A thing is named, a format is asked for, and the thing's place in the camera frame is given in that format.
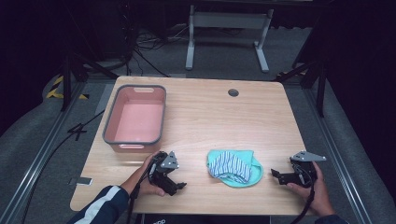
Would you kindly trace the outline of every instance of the pink bin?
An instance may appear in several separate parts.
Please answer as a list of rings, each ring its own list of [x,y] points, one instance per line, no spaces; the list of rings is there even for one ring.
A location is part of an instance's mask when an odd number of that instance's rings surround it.
[[[103,139],[117,152],[160,149],[166,90],[157,85],[124,85],[116,94]]]

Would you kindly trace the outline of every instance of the blue and white striped fabric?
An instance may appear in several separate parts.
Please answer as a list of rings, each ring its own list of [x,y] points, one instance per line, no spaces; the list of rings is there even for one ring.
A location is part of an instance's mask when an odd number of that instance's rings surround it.
[[[224,151],[209,164],[209,173],[215,178],[229,178],[238,183],[249,181],[251,169],[230,151]]]

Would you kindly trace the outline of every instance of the yellow and black hazard tape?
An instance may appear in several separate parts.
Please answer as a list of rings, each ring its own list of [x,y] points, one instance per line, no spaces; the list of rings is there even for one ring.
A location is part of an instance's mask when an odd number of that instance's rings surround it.
[[[47,98],[64,98],[64,95],[62,93],[57,93],[56,90],[58,87],[61,85],[62,81],[64,80],[64,76],[59,75],[58,78],[56,78],[55,82],[53,83],[52,87],[49,90],[49,93],[47,94]],[[78,99],[81,100],[88,100],[90,99],[89,94],[81,94]]]

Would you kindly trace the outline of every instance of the navy sleeve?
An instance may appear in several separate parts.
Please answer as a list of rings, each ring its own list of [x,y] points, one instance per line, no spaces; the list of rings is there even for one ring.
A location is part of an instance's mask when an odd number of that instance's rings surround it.
[[[129,195],[118,186],[108,186],[67,223],[115,223],[128,208]]]
[[[319,218],[318,220],[315,221],[315,224],[348,224],[348,222],[341,219],[337,215],[330,215]]]

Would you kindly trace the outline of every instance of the gray carpet floor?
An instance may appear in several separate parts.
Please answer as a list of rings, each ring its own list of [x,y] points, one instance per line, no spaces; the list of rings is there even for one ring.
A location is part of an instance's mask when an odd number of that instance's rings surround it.
[[[170,33],[176,34],[183,27],[175,28]],[[159,70],[173,77],[185,78],[219,78],[239,80],[271,80],[279,72],[289,71],[301,46],[309,35],[309,29],[271,29],[264,43],[264,53],[270,72],[264,74],[258,64],[252,43],[258,36],[256,31],[201,30],[195,37],[195,57],[191,71],[185,70],[188,42],[186,35],[178,36],[176,42],[168,43],[159,49],[141,51],[145,58]],[[159,76],[159,73],[138,55],[130,61],[129,66],[134,76]],[[125,76],[126,67],[113,72]],[[290,105],[304,139],[306,149],[310,152],[329,157],[325,136],[321,133],[315,111],[309,106],[305,90],[296,85],[299,77],[284,83]],[[43,90],[47,94],[53,80]],[[91,75],[82,93],[89,94],[88,100],[76,100],[71,105],[54,146],[68,135],[67,131],[79,123],[90,120],[103,108],[109,85],[114,80],[102,75]],[[313,93],[316,87],[308,90]],[[46,140],[53,123],[60,114],[62,99],[49,98],[37,108],[19,119],[0,138],[0,212],[4,212],[8,202],[21,183],[26,170]],[[342,107],[328,84],[325,94],[324,121],[329,127],[342,161],[346,164],[351,178],[372,223],[396,223],[396,209],[386,187],[375,172],[359,138],[350,126]],[[75,187],[68,185],[71,178],[78,177],[91,148],[92,140],[99,125],[99,117],[88,124],[78,141],[75,137],[68,139],[53,155],[39,178],[25,223],[65,223],[75,214],[70,207]],[[348,194],[334,168],[334,161],[320,164],[325,176],[333,206],[337,213],[349,223],[359,223]],[[21,223],[22,207],[12,223]],[[294,217],[272,217],[272,223],[290,223]],[[315,217],[305,217],[301,223],[313,223]],[[123,216],[118,223],[124,223]]]

